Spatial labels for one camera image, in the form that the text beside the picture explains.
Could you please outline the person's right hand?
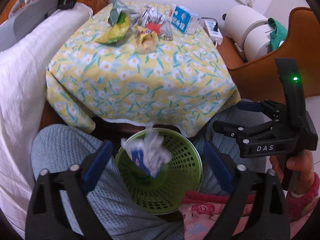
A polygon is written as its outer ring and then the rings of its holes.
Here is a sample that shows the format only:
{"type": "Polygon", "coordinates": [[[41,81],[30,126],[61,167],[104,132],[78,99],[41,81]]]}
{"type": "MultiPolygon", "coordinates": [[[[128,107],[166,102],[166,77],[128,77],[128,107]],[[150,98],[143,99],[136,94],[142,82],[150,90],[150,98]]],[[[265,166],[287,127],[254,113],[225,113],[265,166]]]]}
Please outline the person's right hand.
{"type": "Polygon", "coordinates": [[[315,181],[312,152],[310,150],[303,150],[299,155],[288,159],[286,166],[289,170],[300,173],[297,179],[295,193],[307,193],[315,181]]]}

